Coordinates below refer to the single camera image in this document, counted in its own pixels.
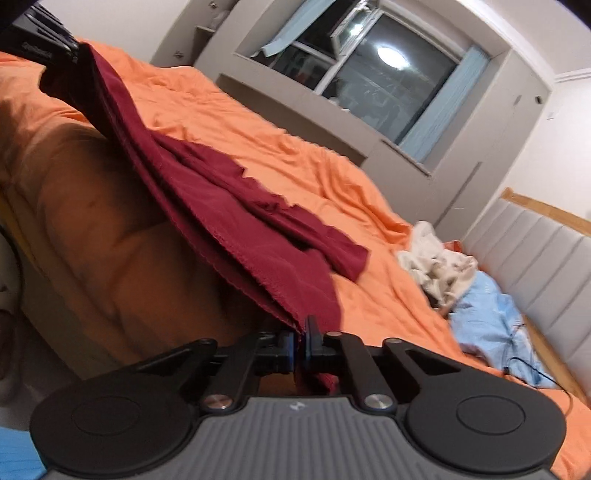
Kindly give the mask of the grey padded headboard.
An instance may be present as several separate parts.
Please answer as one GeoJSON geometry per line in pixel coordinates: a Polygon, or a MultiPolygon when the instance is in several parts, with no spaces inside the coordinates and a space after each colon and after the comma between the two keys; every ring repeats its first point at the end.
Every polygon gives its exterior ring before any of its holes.
{"type": "Polygon", "coordinates": [[[590,222],[507,188],[462,240],[510,295],[548,370],[590,401],[590,222]]]}

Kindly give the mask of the cream white crumpled garment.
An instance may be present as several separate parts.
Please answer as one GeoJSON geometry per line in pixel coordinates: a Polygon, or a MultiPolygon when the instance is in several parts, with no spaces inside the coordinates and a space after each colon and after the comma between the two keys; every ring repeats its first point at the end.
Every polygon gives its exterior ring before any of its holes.
{"type": "Polygon", "coordinates": [[[478,271],[473,256],[447,248],[426,221],[413,227],[409,247],[398,251],[397,260],[443,317],[469,290],[478,271]]]}

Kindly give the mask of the dark red cloth garment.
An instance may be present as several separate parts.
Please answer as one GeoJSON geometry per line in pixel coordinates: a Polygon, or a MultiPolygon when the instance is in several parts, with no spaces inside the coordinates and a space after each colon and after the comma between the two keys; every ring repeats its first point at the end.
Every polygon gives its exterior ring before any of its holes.
{"type": "Polygon", "coordinates": [[[94,48],[46,68],[40,90],[84,123],[57,137],[38,193],[55,252],[88,297],[86,334],[122,365],[200,337],[342,324],[332,275],[369,253],[271,193],[228,155],[147,127],[94,48]]]}

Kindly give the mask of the light blue curtain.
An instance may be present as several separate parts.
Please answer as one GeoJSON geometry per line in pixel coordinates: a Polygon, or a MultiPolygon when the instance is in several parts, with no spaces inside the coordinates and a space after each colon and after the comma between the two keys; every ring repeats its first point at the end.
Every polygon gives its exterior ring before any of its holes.
{"type": "Polygon", "coordinates": [[[488,54],[473,44],[444,82],[431,103],[403,137],[399,147],[423,163],[460,111],[490,62],[488,54]]]}
{"type": "Polygon", "coordinates": [[[305,0],[273,39],[260,47],[259,52],[264,57],[280,54],[334,3],[335,0],[305,0]]]}

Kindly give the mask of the light blue left curtain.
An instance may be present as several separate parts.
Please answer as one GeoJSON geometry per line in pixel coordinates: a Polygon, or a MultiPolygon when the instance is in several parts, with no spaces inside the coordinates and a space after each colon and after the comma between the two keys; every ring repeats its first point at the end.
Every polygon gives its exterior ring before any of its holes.
{"type": "Polygon", "coordinates": [[[335,0],[305,0],[273,39],[260,47],[259,52],[264,57],[280,54],[334,3],[335,0]]]}

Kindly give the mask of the light blue pillow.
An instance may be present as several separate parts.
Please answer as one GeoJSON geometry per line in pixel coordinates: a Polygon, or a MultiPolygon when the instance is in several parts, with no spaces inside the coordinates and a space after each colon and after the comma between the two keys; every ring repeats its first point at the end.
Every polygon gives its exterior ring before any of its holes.
{"type": "Polygon", "coordinates": [[[485,272],[477,272],[449,321],[463,352],[534,388],[557,386],[536,354],[513,298],[485,272]]]}

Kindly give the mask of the grey built-in cabinet unit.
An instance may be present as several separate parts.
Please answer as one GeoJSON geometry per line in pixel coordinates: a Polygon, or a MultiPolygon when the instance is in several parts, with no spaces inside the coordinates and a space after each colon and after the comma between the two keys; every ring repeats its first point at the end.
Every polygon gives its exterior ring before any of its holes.
{"type": "Polygon", "coordinates": [[[550,94],[461,1],[185,1],[151,61],[347,156],[445,240],[498,194],[550,94]]]}

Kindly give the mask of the orange bed duvet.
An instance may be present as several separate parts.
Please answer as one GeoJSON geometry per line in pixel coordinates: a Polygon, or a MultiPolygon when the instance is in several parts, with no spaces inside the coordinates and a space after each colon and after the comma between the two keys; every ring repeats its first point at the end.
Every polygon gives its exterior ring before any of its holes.
{"type": "MultiPolygon", "coordinates": [[[[194,68],[97,50],[147,127],[228,154],[263,188],[369,250],[359,280],[332,275],[342,329],[479,366],[396,260],[410,225],[349,159],[263,120],[194,68]]],[[[193,253],[112,144],[40,91],[41,74],[1,57],[1,217],[25,254],[25,313],[57,355],[89,378],[200,338],[229,345],[276,328],[193,253]]]]}

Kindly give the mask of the orange cloth near headboard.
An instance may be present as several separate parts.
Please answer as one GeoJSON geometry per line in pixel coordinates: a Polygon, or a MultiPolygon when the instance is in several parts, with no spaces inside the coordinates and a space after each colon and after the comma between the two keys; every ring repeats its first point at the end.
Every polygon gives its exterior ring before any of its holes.
{"type": "Polygon", "coordinates": [[[458,252],[458,253],[464,252],[462,242],[460,240],[453,240],[453,241],[445,242],[444,246],[447,250],[450,250],[453,252],[458,252]]]}

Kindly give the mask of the light blue right curtain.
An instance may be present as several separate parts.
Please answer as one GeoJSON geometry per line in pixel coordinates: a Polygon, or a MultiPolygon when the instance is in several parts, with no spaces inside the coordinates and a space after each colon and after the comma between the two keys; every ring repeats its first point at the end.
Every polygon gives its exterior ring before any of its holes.
{"type": "Polygon", "coordinates": [[[403,137],[399,147],[423,163],[460,111],[490,62],[488,54],[473,44],[444,82],[431,103],[403,137]]]}

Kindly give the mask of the window with dark glass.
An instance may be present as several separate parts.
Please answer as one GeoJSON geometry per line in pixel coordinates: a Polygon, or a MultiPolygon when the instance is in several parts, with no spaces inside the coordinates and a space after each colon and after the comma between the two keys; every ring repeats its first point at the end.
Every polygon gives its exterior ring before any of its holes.
{"type": "Polygon", "coordinates": [[[410,15],[377,1],[335,1],[280,54],[252,57],[353,114],[394,144],[461,62],[410,15]]]}

